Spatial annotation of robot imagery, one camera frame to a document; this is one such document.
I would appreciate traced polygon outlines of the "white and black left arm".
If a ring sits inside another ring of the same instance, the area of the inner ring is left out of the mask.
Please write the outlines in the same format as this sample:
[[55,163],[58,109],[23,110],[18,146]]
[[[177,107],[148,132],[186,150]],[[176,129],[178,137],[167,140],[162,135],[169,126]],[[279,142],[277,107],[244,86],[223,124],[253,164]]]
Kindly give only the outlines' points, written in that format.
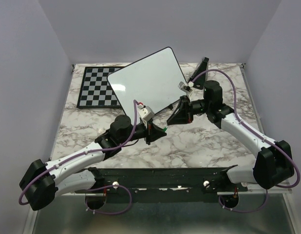
[[29,204],[32,210],[40,210],[54,200],[60,183],[72,174],[113,157],[129,141],[144,139],[149,145],[166,135],[166,130],[152,120],[136,123],[131,122],[128,116],[120,115],[105,133],[78,152],[48,162],[41,159],[33,161],[19,183],[19,204]]

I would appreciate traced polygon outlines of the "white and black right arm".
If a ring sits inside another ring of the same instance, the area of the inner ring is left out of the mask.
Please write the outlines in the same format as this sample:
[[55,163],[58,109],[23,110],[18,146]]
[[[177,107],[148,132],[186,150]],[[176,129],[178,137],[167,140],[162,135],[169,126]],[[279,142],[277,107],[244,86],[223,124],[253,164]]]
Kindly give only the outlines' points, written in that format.
[[223,90],[219,82],[205,83],[203,99],[191,100],[193,83],[180,82],[181,96],[168,125],[190,124],[195,115],[205,114],[208,120],[219,129],[231,134],[241,142],[255,157],[253,165],[233,165],[223,170],[219,186],[230,191],[237,183],[254,183],[264,189],[279,185],[294,175],[290,145],[282,140],[275,141],[257,131],[242,120],[235,111],[223,103]]

